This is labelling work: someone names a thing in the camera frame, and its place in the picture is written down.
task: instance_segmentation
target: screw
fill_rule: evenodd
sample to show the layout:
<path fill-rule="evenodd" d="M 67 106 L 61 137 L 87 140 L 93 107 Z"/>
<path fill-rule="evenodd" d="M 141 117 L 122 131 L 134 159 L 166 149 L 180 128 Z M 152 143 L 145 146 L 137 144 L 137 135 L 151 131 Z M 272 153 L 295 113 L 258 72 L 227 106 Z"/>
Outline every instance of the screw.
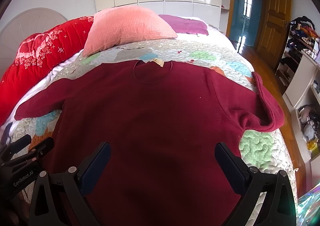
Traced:
<path fill-rule="evenodd" d="M 258 173 L 259 170 L 256 167 L 250 167 L 250 171 L 252 173 Z"/>
<path fill-rule="evenodd" d="M 39 175 L 40 175 L 40 177 L 44 177 L 46 174 L 47 174 L 46 171 L 41 171 Z"/>
<path fill-rule="evenodd" d="M 76 167 L 70 167 L 69 169 L 68 169 L 68 172 L 69 173 L 74 173 L 74 172 L 76 172 L 77 171 L 77 168 Z"/>
<path fill-rule="evenodd" d="M 287 172 L 284 171 L 284 170 L 280 170 L 280 174 L 281 174 L 282 176 L 286 176 L 286 175 L 287 175 Z"/>

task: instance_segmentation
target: maroon sweatshirt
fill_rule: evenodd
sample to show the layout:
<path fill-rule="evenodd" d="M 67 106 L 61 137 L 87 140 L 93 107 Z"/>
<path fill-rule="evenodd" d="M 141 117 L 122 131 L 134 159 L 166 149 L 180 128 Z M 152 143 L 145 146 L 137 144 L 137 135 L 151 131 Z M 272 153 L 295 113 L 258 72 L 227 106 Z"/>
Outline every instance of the maroon sweatshirt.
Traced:
<path fill-rule="evenodd" d="M 253 73 L 258 94 L 215 71 L 181 62 L 101 64 L 60 79 L 24 102 L 15 119 L 62 109 L 49 173 L 66 171 L 101 141 L 111 158 L 87 199 L 104 225 L 221 225 L 240 196 L 214 157 L 218 142 L 240 156 L 246 129 L 284 123 Z"/>

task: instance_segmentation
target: purple towel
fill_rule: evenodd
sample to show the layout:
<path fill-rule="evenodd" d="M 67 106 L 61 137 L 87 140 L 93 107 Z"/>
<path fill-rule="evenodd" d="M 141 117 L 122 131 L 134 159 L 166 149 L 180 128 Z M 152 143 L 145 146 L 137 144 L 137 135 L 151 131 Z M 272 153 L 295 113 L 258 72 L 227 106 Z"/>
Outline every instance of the purple towel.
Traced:
<path fill-rule="evenodd" d="M 159 15 L 162 19 L 164 19 L 171 28 L 176 33 L 186 33 L 186 34 L 205 34 L 209 35 L 207 30 L 207 25 L 202 21 L 184 19 L 177 16 L 171 15 Z"/>

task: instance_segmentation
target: wooden door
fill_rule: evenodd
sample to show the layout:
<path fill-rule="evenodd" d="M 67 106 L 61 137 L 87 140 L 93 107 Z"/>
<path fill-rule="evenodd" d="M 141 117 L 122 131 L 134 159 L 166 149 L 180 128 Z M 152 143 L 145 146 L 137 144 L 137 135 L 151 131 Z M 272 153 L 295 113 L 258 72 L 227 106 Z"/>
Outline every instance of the wooden door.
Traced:
<path fill-rule="evenodd" d="M 290 19 L 291 0 L 266 0 L 266 11 L 257 52 L 274 69 L 283 54 Z"/>

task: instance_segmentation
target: iridescent plastic bag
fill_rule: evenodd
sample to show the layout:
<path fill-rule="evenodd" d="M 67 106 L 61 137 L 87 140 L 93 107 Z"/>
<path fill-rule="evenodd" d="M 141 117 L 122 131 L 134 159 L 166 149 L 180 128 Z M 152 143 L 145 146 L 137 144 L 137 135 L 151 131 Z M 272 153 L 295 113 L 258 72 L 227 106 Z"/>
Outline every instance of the iridescent plastic bag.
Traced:
<path fill-rule="evenodd" d="M 320 208 L 320 183 L 298 199 L 297 226 L 314 226 L 320 221 L 315 217 Z"/>

